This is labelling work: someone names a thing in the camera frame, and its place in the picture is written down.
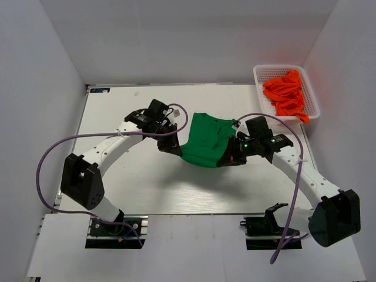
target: cable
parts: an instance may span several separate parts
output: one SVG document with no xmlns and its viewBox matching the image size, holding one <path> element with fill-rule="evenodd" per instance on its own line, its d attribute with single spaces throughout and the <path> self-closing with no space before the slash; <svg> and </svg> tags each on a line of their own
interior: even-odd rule
<svg viewBox="0 0 376 282">
<path fill-rule="evenodd" d="M 300 158 L 300 160 L 303 160 L 303 144 L 302 144 L 300 138 L 298 137 L 298 135 L 295 133 L 295 131 L 288 124 L 286 124 L 285 122 L 283 122 L 282 120 L 280 120 L 279 118 L 277 118 L 275 116 L 267 115 L 265 113 L 249 113 L 247 115 L 244 115 L 244 116 L 241 116 L 240 118 L 238 118 L 238 121 L 240 121 L 241 119 L 244 119 L 244 118 L 246 118 L 248 116 L 266 116 L 268 118 L 275 119 L 275 120 L 279 121 L 281 124 L 283 124 L 295 136 L 295 138 L 298 140 L 298 144 L 299 144 L 299 147 L 300 147 L 299 158 Z M 294 236 L 296 235 L 296 234 L 295 235 L 293 234 L 293 236 L 290 236 L 285 241 L 285 237 L 287 235 L 287 230 L 288 230 L 288 227 L 290 225 L 291 218 L 293 217 L 294 207 L 295 207 L 296 199 L 297 199 L 297 196 L 298 196 L 300 174 L 301 174 L 302 165 L 303 165 L 303 162 L 300 161 L 299 164 L 298 164 L 298 170 L 297 170 L 296 180 L 295 180 L 295 189 L 294 189 L 293 199 L 291 201 L 290 211 L 288 212 L 288 216 L 287 216 L 287 220 L 286 220 L 286 225 L 283 228 L 281 240 L 278 243 L 278 247 L 277 247 L 276 251 L 273 253 L 273 255 L 270 258 L 270 264 L 273 264 L 273 263 L 276 262 L 277 257 L 279 255 L 279 253 L 281 252 L 282 248 L 286 244 L 288 244 L 294 238 Z"/>
<path fill-rule="evenodd" d="M 181 108 L 181 110 L 184 112 L 185 116 L 186 116 L 186 121 L 184 122 L 183 126 L 178 128 L 177 130 L 175 131 L 172 131 L 172 132 L 169 132 L 169 133 L 163 133 L 163 134 L 155 134 L 155 133 L 143 133 L 143 132 L 121 132 L 122 135 L 143 135 L 143 136 L 148 136 L 148 137 L 163 137 L 163 136 L 170 136 L 170 135 L 173 135 L 175 133 L 178 133 L 180 131 L 182 131 L 188 124 L 188 113 L 187 111 L 185 110 L 185 108 L 183 108 L 182 106 L 180 106 L 179 104 L 176 104 L 176 103 L 172 103 L 172 104 L 169 104 L 169 107 L 171 106 L 177 106 L 179 108 Z M 98 136 L 118 136 L 118 132 L 109 132 L 109 133 L 90 133 L 90 134 L 81 134 L 81 135 L 73 135 L 73 136 L 69 136 L 69 137 L 65 137 L 63 139 L 61 139 L 60 141 L 57 141 L 55 144 L 53 144 L 50 148 L 47 149 L 47 151 L 42 155 L 39 163 L 38 163 L 38 167 L 36 168 L 36 173 L 35 173 L 35 184 L 36 184 L 36 191 L 38 193 L 38 196 L 39 196 L 39 199 L 41 200 L 42 204 L 47 207 L 49 210 L 51 210 L 52 212 L 57 212 L 57 213 L 66 213 L 66 214 L 88 214 L 90 216 L 93 216 L 93 217 L 96 217 L 95 214 L 89 212 L 89 211 L 81 211 L 81 210 L 60 210 L 60 209 L 57 209 L 53 206 L 51 206 L 49 203 L 47 203 L 47 201 L 44 199 L 43 197 L 43 194 L 42 194 L 42 190 L 41 190 L 41 168 L 42 168 L 42 164 L 44 162 L 44 160 L 46 159 L 47 155 L 55 148 L 57 147 L 58 145 L 60 145 L 61 143 L 64 143 L 66 141 L 69 141 L 69 140 L 72 140 L 72 139 L 78 139 L 78 138 L 84 138 L 84 137 L 98 137 Z M 125 222 L 110 222 L 110 221 L 106 221 L 106 220 L 103 220 L 103 219 L 100 219 L 98 218 L 98 220 L 104 224 L 109 224 L 109 225 L 123 225 L 123 226 L 127 226 L 128 228 L 131 229 L 131 231 L 136 235 L 141 247 L 142 247 L 142 242 L 141 242 L 141 239 L 140 239 L 140 236 L 137 234 L 137 231 L 131 226 L 129 225 L 128 223 L 125 223 Z"/>
</svg>

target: white enclosure wall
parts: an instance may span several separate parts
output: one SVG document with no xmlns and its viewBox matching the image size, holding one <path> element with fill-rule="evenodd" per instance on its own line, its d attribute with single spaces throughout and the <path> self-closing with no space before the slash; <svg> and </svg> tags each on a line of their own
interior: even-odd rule
<svg viewBox="0 0 376 282">
<path fill-rule="evenodd" d="M 86 84 L 253 82 L 302 65 L 337 0 L 41 0 Z"/>
<path fill-rule="evenodd" d="M 361 199 L 353 236 L 367 281 L 376 281 L 376 2 L 339 0 L 304 67 L 321 104 L 307 126 L 319 170 Z"/>
<path fill-rule="evenodd" d="M 85 86 L 38 0 L 0 1 L 0 281 L 23 281 L 42 216 L 35 190 L 42 153 L 76 132 Z M 42 185 L 53 203 L 63 157 L 56 149 Z"/>
</svg>

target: small sticker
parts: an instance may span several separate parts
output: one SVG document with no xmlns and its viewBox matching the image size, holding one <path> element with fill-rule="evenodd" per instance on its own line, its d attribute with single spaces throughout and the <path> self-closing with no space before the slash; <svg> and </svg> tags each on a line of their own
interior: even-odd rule
<svg viewBox="0 0 376 282">
<path fill-rule="evenodd" d="M 109 88 L 92 88 L 90 89 L 90 93 L 108 93 L 110 92 Z"/>
<path fill-rule="evenodd" d="M 174 117 L 177 118 L 178 116 L 180 116 L 180 112 L 178 109 L 174 110 Z"/>
</svg>

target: white table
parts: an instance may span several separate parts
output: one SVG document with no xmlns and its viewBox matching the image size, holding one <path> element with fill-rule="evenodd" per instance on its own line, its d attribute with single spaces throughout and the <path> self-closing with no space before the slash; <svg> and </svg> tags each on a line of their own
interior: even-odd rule
<svg viewBox="0 0 376 282">
<path fill-rule="evenodd" d="M 207 112 L 231 119 L 259 111 L 255 87 L 250 85 L 111 88 L 109 93 L 89 94 L 80 133 L 110 132 L 129 112 L 147 106 L 152 98 L 180 103 L 190 116 Z M 293 128 L 311 161 L 301 127 Z M 273 130 L 292 138 L 282 127 L 273 126 Z M 189 128 L 179 135 L 181 144 L 186 142 L 188 132 Z M 84 152 L 100 140 L 81 139 L 75 152 Z M 136 158 L 138 165 L 132 161 Z M 246 250 L 244 229 L 239 226 L 241 214 L 260 213 L 277 202 L 289 202 L 293 192 L 292 182 L 259 157 L 250 157 L 245 166 L 203 169 L 160 153 L 155 140 L 146 139 L 108 170 L 104 185 L 107 197 L 128 214 L 240 214 L 151 215 L 141 250 L 84 249 L 89 216 L 48 214 L 29 277 L 42 277 L 43 282 L 365 279 L 351 238 L 329 248 L 309 238 L 302 242 L 302 250 L 283 250 L 273 266 L 268 263 L 273 251 Z M 297 205 L 309 208 L 302 194 Z M 60 208 L 80 209 L 66 196 Z"/>
<path fill-rule="evenodd" d="M 148 107 L 155 98 L 163 103 L 179 103 L 189 114 L 189 123 L 179 133 L 180 144 L 188 140 L 194 112 L 206 112 L 221 119 L 237 119 L 259 112 L 254 85 L 177 85 L 112 87 L 109 93 L 90 93 L 79 133 L 112 132 L 126 115 Z M 184 115 L 177 118 L 184 123 Z M 274 134 L 283 126 L 272 125 Z M 311 161 L 300 125 L 293 129 L 303 141 L 305 158 Z M 79 139 L 74 152 L 84 153 L 102 137 Z M 277 202 L 291 202 L 294 185 L 266 159 L 254 156 L 238 167 L 207 169 L 186 163 L 177 156 L 159 152 L 156 141 L 145 139 L 112 165 L 103 178 L 105 193 L 126 214 L 246 214 L 262 213 Z M 311 208 L 300 193 L 297 206 Z M 61 209 L 79 210 L 63 195 Z"/>
</svg>

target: green cloth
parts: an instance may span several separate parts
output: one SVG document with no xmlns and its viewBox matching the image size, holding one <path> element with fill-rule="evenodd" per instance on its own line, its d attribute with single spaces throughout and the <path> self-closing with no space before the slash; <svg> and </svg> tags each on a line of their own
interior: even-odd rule
<svg viewBox="0 0 376 282">
<path fill-rule="evenodd" d="M 232 128 L 235 121 L 194 113 L 188 142 L 181 146 L 182 159 L 196 166 L 217 167 L 230 136 L 236 133 Z"/>
</svg>

